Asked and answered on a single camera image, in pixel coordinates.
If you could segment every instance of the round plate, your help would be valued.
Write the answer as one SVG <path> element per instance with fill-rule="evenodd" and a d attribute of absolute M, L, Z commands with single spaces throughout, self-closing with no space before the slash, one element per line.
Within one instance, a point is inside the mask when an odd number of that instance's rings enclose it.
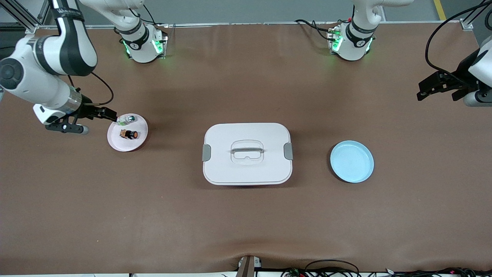
<path fill-rule="evenodd" d="M 330 163 L 338 177 L 351 183 L 367 180 L 374 170 L 374 159 L 369 149 L 353 140 L 337 144 L 330 155 Z"/>
<path fill-rule="evenodd" d="M 121 151 L 128 152 L 137 149 L 139 146 L 144 143 L 147 138 L 147 133 L 149 132 L 149 127 L 147 126 L 147 122 L 143 117 L 138 114 L 127 113 L 123 116 L 133 115 L 137 119 L 134 122 L 126 126 L 120 126 L 116 124 L 116 122 L 112 122 L 108 128 L 108 142 L 112 148 Z M 120 137 L 121 130 L 130 130 L 137 131 L 138 137 L 136 139 L 128 139 Z"/>

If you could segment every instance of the brown table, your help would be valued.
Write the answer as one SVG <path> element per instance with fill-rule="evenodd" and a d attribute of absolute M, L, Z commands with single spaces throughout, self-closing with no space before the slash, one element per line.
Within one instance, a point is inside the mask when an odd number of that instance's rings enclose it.
<path fill-rule="evenodd" d="M 381 25 L 357 62 L 330 56 L 314 29 L 245 25 L 171 31 L 168 56 L 125 58 L 112 30 L 90 30 L 110 108 L 143 115 L 151 136 L 135 152 L 91 133 L 44 130 L 31 104 L 0 104 L 0 273 L 179 273 L 231 270 L 252 254 L 264 267 L 338 258 L 363 271 L 492 267 L 492 109 L 450 93 L 416 100 L 436 24 Z M 475 50 L 449 24 L 431 58 L 453 70 Z M 109 97 L 75 77 L 93 101 Z M 218 187 L 202 174 L 205 131 L 217 123 L 279 122 L 294 171 L 282 185 Z M 329 170 L 346 139 L 373 153 L 360 184 Z"/>

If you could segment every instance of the white storage box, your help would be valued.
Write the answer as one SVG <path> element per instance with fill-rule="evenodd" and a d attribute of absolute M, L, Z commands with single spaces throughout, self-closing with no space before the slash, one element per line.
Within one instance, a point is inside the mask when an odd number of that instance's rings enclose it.
<path fill-rule="evenodd" d="M 214 185 L 282 184 L 292 174 L 292 144 L 279 123 L 217 124 L 208 129 L 203 175 Z"/>

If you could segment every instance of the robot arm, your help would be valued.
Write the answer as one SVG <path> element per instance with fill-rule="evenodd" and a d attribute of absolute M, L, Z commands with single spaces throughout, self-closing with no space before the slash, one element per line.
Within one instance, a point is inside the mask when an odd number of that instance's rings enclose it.
<path fill-rule="evenodd" d="M 453 101 L 463 98 L 470 107 L 492 106 L 492 36 L 482 46 L 460 62 L 452 73 L 466 85 L 443 71 L 436 71 L 419 83 L 417 100 L 438 92 L 457 90 L 451 96 Z"/>
<path fill-rule="evenodd" d="M 116 113 L 91 105 L 89 98 L 58 77 L 89 75 L 97 55 L 76 0 L 52 0 L 51 5 L 60 34 L 19 40 L 12 55 L 0 61 L 0 85 L 34 103 L 34 113 L 48 130 L 82 134 L 87 127 L 77 125 L 77 119 L 115 121 Z M 69 117 L 75 120 L 69 123 Z"/>
<path fill-rule="evenodd" d="M 381 22 L 378 6 L 401 7 L 410 5 L 413 0 L 352 0 L 354 15 L 350 22 L 335 27 L 330 35 L 332 52 L 343 59 L 356 61 L 369 51 L 372 35 Z"/>
<path fill-rule="evenodd" d="M 80 0 L 106 17 L 123 38 L 127 53 L 139 63 L 163 56 L 167 34 L 153 25 L 144 24 L 131 10 L 139 9 L 144 0 Z"/>

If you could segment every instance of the blue plate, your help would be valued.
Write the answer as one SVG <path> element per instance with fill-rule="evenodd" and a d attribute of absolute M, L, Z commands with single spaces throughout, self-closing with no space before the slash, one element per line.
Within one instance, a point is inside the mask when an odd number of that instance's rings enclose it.
<path fill-rule="evenodd" d="M 346 140 L 337 144 L 330 155 L 332 169 L 342 180 L 360 183 L 372 174 L 374 159 L 363 144 Z"/>

